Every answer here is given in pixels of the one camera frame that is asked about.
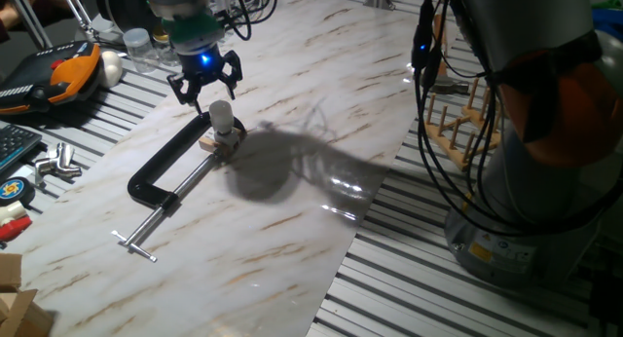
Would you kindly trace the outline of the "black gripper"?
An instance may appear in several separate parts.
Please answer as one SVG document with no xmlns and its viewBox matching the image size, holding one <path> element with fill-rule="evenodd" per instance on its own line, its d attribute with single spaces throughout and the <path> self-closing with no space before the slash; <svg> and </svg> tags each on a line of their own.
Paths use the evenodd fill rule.
<svg viewBox="0 0 623 337">
<path fill-rule="evenodd" d="M 230 50 L 222 54 L 217 45 L 195 55 L 179 55 L 182 73 L 167 76 L 167 81 L 178 102 L 187 104 L 201 114 L 198 96 L 201 87 L 220 81 L 225 84 L 231 99 L 235 99 L 235 89 L 242 80 L 241 62 L 238 54 Z M 231 72 L 224 72 L 229 64 Z"/>
</svg>

